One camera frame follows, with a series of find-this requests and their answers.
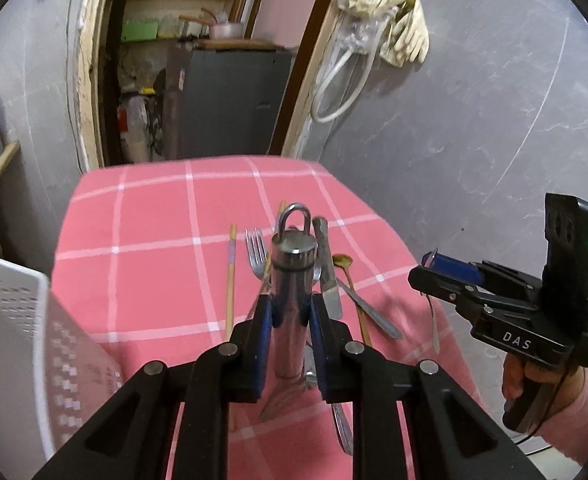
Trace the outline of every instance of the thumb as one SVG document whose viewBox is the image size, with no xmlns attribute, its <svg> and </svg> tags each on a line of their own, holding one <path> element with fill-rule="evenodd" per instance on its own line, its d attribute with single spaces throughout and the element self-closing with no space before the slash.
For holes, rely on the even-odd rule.
<svg viewBox="0 0 588 480">
<path fill-rule="evenodd" d="M 552 372 L 550 370 L 543 370 L 538 365 L 528 362 L 525 364 L 525 377 L 535 383 L 557 384 L 563 376 L 562 372 Z"/>
</svg>

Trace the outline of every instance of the white hose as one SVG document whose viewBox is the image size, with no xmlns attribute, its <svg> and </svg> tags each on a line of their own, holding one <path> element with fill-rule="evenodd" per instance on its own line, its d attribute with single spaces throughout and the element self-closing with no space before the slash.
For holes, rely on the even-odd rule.
<svg viewBox="0 0 588 480">
<path fill-rule="evenodd" d="M 351 55 L 354 54 L 354 50 L 349 49 L 347 52 L 345 52 L 345 54 L 343 54 L 343 57 L 341 57 L 338 63 L 336 63 L 336 65 L 331 69 L 331 72 L 328 73 L 325 79 L 323 79 L 323 82 L 318 87 L 318 90 L 314 95 L 314 99 L 312 100 L 311 116 L 312 120 L 315 123 L 325 124 L 332 122 L 334 119 L 343 115 L 356 102 L 356 99 L 359 97 L 359 94 L 363 91 L 363 88 L 365 88 L 367 78 L 369 77 L 369 74 L 372 71 L 372 67 L 374 66 L 374 60 L 376 59 L 376 54 L 378 54 L 380 40 L 383 37 L 383 33 L 385 32 L 385 28 L 387 27 L 388 23 L 389 17 L 383 20 L 383 22 L 380 24 L 380 27 L 378 27 L 378 30 L 376 31 L 376 37 L 374 38 L 372 48 L 367 54 L 367 62 L 365 64 L 365 69 L 363 70 L 363 74 L 360 77 L 359 84 L 354 90 L 354 92 L 349 96 L 349 99 L 347 99 L 346 102 L 340 108 L 338 108 L 338 110 L 332 112 L 331 114 L 325 117 L 321 117 L 319 115 L 321 101 L 323 100 L 325 91 L 330 86 L 331 82 L 336 77 L 336 75 L 341 71 L 341 68 L 343 68 L 343 66 L 347 63 Z"/>
</svg>

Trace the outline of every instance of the green container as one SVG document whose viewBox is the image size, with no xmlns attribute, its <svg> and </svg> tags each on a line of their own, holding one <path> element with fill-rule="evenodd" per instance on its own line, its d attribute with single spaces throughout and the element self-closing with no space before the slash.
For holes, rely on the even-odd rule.
<svg viewBox="0 0 588 480">
<path fill-rule="evenodd" d="M 132 41 L 152 41 L 156 39 L 158 34 L 158 20 L 148 20 L 144 22 L 137 22 L 136 20 L 129 20 L 123 23 L 123 33 L 120 36 L 120 41 L 123 43 L 130 43 Z"/>
</svg>

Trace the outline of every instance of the metal screw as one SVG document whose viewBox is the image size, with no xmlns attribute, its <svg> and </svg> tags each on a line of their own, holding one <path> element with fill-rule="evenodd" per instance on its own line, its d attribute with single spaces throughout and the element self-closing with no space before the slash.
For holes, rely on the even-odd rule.
<svg viewBox="0 0 588 480">
<path fill-rule="evenodd" d="M 163 371 L 163 363 L 160 361 L 149 361 L 143 368 L 147 375 L 158 375 Z"/>
<path fill-rule="evenodd" d="M 350 341 L 345 345 L 345 349 L 349 354 L 358 355 L 365 351 L 365 345 L 360 341 Z"/>
<path fill-rule="evenodd" d="M 218 353 L 224 355 L 225 357 L 234 355 L 237 351 L 238 347 L 234 343 L 223 343 L 218 347 Z"/>
<path fill-rule="evenodd" d="M 422 361 L 418 366 L 421 369 L 421 372 L 427 375 L 434 375 L 439 371 L 439 365 L 429 359 L 427 359 L 427 361 Z"/>
</svg>

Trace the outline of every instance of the metal loop handle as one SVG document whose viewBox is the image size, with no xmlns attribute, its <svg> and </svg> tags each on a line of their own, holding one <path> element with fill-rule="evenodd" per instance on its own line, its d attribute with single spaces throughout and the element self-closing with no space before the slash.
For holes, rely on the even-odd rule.
<svg viewBox="0 0 588 480">
<path fill-rule="evenodd" d="M 312 215 L 309 213 L 309 209 L 305 204 L 301 204 L 300 202 L 296 202 L 293 204 L 288 205 L 285 210 L 280 214 L 279 219 L 276 225 L 276 232 L 279 236 L 279 240 L 282 239 L 283 234 L 285 233 L 287 218 L 291 215 L 294 211 L 300 211 L 303 214 L 303 218 L 305 219 L 305 225 L 303 227 L 303 232 L 305 234 L 309 234 L 311 225 L 312 225 Z"/>
</svg>

